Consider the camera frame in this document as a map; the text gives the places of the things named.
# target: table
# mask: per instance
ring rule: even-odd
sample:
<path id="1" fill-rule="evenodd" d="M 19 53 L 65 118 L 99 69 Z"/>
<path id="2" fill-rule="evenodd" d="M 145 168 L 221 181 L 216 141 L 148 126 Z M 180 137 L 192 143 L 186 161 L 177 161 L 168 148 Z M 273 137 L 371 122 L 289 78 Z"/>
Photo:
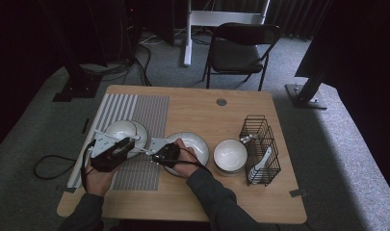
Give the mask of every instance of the table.
<path id="1" fill-rule="evenodd" d="M 166 137 L 183 131 L 201 136 L 211 153 L 207 167 L 215 178 L 237 195 L 238 204 L 246 212 L 258 222 L 304 223 L 306 221 L 301 197 L 290 195 L 290 191 L 297 190 L 299 187 L 273 99 L 268 92 L 133 86 L 109 86 L 106 92 L 168 95 Z M 225 99 L 227 104 L 219 106 L 218 99 Z M 247 115 L 264 115 L 273 129 L 281 171 L 268 187 L 248 186 L 244 172 L 237 176 L 221 176 L 217 173 L 213 162 L 213 150 L 216 145 L 226 139 L 238 139 Z M 62 217 L 69 216 L 83 193 L 82 188 L 75 193 L 64 192 L 57 209 L 58 214 Z M 103 206 L 103 217 L 208 220 L 200 203 L 185 184 L 185 179 L 171 175 L 163 168 L 157 191 L 108 191 Z"/>
<path id="2" fill-rule="evenodd" d="M 184 66 L 191 65 L 192 58 L 192 26 L 217 27 L 226 22 L 247 24 L 263 24 L 266 18 L 270 0 L 264 2 L 261 13 L 232 13 L 232 12 L 206 12 L 192 11 L 192 0 L 188 0 L 187 39 Z"/>

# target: hand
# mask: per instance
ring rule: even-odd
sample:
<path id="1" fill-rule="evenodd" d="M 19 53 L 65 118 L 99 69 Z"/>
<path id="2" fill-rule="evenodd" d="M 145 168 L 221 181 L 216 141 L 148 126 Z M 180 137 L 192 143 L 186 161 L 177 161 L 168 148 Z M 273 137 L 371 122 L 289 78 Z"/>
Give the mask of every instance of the hand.
<path id="1" fill-rule="evenodd" d="M 183 143 L 182 139 L 177 139 L 174 144 L 178 145 L 180 147 L 180 155 L 179 155 L 179 161 L 189 161 L 189 162 L 197 162 L 196 157 L 191 155 L 188 151 L 190 151 L 192 154 L 195 154 L 195 151 L 191 147 L 186 147 L 185 143 Z M 184 178 L 189 178 L 192 173 L 194 173 L 198 167 L 195 165 L 188 165 L 188 164 L 176 164 L 173 169 L 179 173 L 180 176 Z"/>
<path id="2" fill-rule="evenodd" d="M 105 193 L 110 189 L 113 177 L 120 169 L 120 166 L 111 172 L 100 172 L 88 164 L 86 166 L 87 175 L 87 192 L 99 196 L 105 196 Z"/>

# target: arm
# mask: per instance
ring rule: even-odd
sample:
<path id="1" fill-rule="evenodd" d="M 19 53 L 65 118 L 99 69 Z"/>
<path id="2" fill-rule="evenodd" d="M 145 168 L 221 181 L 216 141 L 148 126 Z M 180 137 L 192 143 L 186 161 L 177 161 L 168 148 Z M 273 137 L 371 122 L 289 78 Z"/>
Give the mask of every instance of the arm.
<path id="1" fill-rule="evenodd" d="M 179 160 L 196 162 L 195 157 L 186 151 L 194 154 L 192 148 L 187 148 L 180 139 L 176 140 L 175 144 L 181 147 Z M 262 226 L 237 204 L 234 192 L 225 188 L 209 172 L 193 165 L 176 165 L 173 169 L 188 178 L 186 183 L 203 207 L 212 230 L 262 229 Z"/>
<path id="2" fill-rule="evenodd" d="M 102 205 L 105 193 L 110 189 L 111 182 L 117 170 L 99 172 L 90 165 L 86 167 L 87 192 L 82 197 L 74 212 L 65 219 L 59 230 L 94 230 L 102 225 Z"/>

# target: black chair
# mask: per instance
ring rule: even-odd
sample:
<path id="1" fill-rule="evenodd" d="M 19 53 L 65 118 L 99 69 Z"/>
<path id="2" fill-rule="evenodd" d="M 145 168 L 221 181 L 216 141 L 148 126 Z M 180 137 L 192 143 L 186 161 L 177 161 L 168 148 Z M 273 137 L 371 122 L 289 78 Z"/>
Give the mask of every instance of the black chair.
<path id="1" fill-rule="evenodd" d="M 269 54 L 281 37 L 281 30 L 275 25 L 224 23 L 216 28 L 210 43 L 203 79 L 207 75 L 206 88 L 210 86 L 210 75 L 247 75 L 244 82 L 253 73 L 262 70 L 260 86 L 269 62 Z M 257 45 L 268 45 L 260 56 Z"/>

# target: table top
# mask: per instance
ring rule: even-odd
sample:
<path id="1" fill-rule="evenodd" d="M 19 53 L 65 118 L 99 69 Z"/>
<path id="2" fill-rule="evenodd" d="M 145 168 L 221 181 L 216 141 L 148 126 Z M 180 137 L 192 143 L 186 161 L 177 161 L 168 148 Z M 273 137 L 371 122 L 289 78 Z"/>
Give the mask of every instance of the table top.
<path id="1" fill-rule="evenodd" d="M 273 99 L 268 92 L 135 86 L 109 86 L 106 92 L 167 95 L 169 109 L 166 137 L 179 132 L 192 132 L 202 137 L 210 151 L 207 167 L 216 179 L 237 195 L 238 204 L 246 212 L 258 222 L 306 221 L 301 197 L 290 195 L 290 191 L 297 190 L 299 186 Z M 219 106 L 218 99 L 225 99 L 227 104 Z M 227 139 L 237 140 L 248 115 L 265 116 L 273 129 L 281 171 L 267 187 L 248 186 L 244 172 L 236 176 L 222 176 L 217 172 L 213 162 L 213 150 L 216 145 Z M 208 218 L 200 203 L 185 181 L 162 168 L 157 191 L 108 191 L 103 206 L 103 217 L 207 221 Z M 69 216 L 83 193 L 82 188 L 75 193 L 64 192 L 57 213 L 62 217 Z"/>

